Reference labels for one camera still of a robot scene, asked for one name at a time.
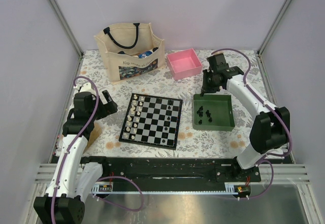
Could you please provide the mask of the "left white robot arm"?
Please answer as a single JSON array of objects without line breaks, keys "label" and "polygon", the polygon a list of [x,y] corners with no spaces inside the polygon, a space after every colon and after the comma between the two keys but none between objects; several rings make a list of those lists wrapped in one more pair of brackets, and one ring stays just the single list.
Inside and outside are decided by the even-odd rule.
[{"label": "left white robot arm", "polygon": [[117,112],[117,104],[109,93],[102,92],[106,103],[92,90],[75,94],[73,108],[62,127],[62,151],[52,180],[42,197],[36,197],[34,210],[42,223],[81,223],[85,201],[97,180],[110,176],[110,168],[102,163],[86,163],[77,175],[81,157],[93,138],[95,121]]}]

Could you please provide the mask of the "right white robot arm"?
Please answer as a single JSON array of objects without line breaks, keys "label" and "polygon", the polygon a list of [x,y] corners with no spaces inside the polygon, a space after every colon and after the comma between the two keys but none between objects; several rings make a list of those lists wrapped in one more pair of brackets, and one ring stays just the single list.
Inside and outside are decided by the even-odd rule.
[{"label": "right white robot arm", "polygon": [[284,144],[291,144],[290,112],[286,107],[277,107],[264,98],[247,81],[248,72],[238,66],[230,67],[221,51],[207,58],[208,69],[203,71],[201,96],[227,90],[236,97],[250,113],[253,125],[249,135],[249,145],[240,153],[231,168],[236,181],[249,176],[249,169],[255,167],[273,150]]}]

